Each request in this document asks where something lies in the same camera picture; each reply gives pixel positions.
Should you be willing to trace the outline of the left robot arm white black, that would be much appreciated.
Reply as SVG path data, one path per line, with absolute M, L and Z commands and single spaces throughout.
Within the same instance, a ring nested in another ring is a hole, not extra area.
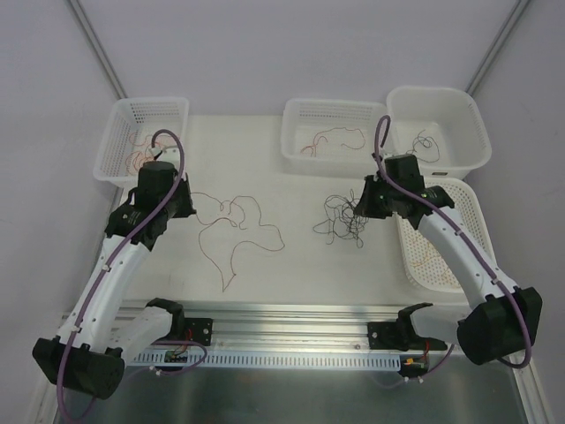
M 137 268 L 169 221 L 195 212 L 181 166 L 162 161 L 142 166 L 138 184 L 109 216 L 98 262 L 79 301 L 53 338 L 34 345 L 33 358 L 59 390 L 107 399 L 139 353 L 159 339 L 175 344 L 184 337 L 184 309 L 172 300 L 150 300 L 121 330 L 113 323 Z

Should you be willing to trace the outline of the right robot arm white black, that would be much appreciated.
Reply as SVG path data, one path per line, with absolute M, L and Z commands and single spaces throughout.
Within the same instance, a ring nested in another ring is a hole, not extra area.
M 397 215 L 418 231 L 456 277 L 467 304 L 422 304 L 400 312 L 397 341 L 414 349 L 427 338 L 459 345 L 476 365 L 494 360 L 507 367 L 529 366 L 542 307 L 532 287 L 522 289 L 505 274 L 465 229 L 455 203 L 440 186 L 426 186 L 413 155 L 382 159 L 365 177 L 357 216 Z

